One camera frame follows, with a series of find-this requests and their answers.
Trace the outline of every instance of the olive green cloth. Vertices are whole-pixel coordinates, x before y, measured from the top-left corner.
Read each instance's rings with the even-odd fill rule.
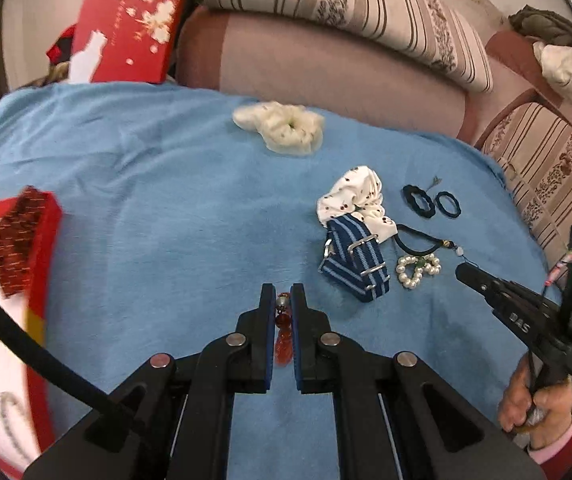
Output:
[[[548,44],[572,46],[572,22],[552,10],[525,6],[508,19],[512,28],[523,36],[534,36]]]

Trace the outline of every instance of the finger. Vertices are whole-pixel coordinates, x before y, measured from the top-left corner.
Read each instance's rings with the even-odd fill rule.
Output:
[[[513,385],[509,387],[505,396],[512,404],[520,407],[525,412],[532,405],[532,397],[525,386]]]
[[[572,381],[568,377],[562,384],[542,388],[534,394],[534,403],[555,412],[568,412],[572,409]]]
[[[504,399],[499,405],[499,420],[503,420],[506,424],[520,426],[526,421],[526,411],[521,407],[512,404],[509,400]]]
[[[515,427],[515,425],[510,421],[510,419],[507,417],[507,415],[503,412],[499,412],[497,419],[499,420],[499,425],[501,426],[501,429],[503,431],[510,432],[510,431],[512,431],[512,428]]]
[[[530,365],[528,365],[528,354],[524,354],[517,364],[517,368],[510,378],[510,385],[517,384],[526,387],[530,381]]]
[[[514,426],[521,426],[526,421],[526,410],[515,404],[507,404],[504,413]]]

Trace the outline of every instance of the black hair tie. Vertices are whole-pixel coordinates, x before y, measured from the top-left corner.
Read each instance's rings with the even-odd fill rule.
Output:
[[[428,204],[428,209],[419,207],[415,195],[419,195],[426,201]],[[415,213],[419,216],[423,216],[424,218],[432,218],[435,216],[437,210],[435,209],[434,202],[432,202],[431,198],[428,196],[428,193],[426,193],[420,187],[411,186],[410,184],[408,184],[408,186],[403,186],[403,197],[405,198],[405,201],[408,203],[408,205],[412,208],[412,210],[415,211]]]
[[[441,197],[443,197],[443,196],[447,196],[450,200],[452,200],[454,207],[456,208],[454,213],[451,213],[450,211],[446,211],[446,208],[441,203]],[[461,206],[459,205],[459,200],[457,200],[454,197],[454,195],[452,193],[449,193],[448,191],[440,191],[439,193],[437,193],[437,196],[435,197],[435,203],[437,203],[437,207],[439,208],[439,210],[444,215],[446,215],[450,218],[457,218],[459,215],[461,215]]]

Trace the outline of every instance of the human hand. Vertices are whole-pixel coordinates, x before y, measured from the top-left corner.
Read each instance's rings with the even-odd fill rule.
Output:
[[[512,431],[526,421],[526,413],[533,399],[528,390],[530,367],[528,355],[524,355],[510,378],[510,384],[499,403],[498,419],[505,431]],[[542,388],[534,394],[534,405],[547,410],[546,418],[530,431],[531,449],[550,446],[572,424],[572,381]]]

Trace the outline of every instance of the pearl bracelet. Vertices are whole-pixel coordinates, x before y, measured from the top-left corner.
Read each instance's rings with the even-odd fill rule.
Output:
[[[406,266],[408,264],[415,264],[415,271],[411,278],[406,274]],[[441,265],[439,264],[439,258],[435,256],[434,253],[419,258],[417,256],[402,256],[397,260],[395,272],[399,275],[400,283],[405,286],[405,288],[412,290],[419,285],[424,272],[434,276],[441,272]]]

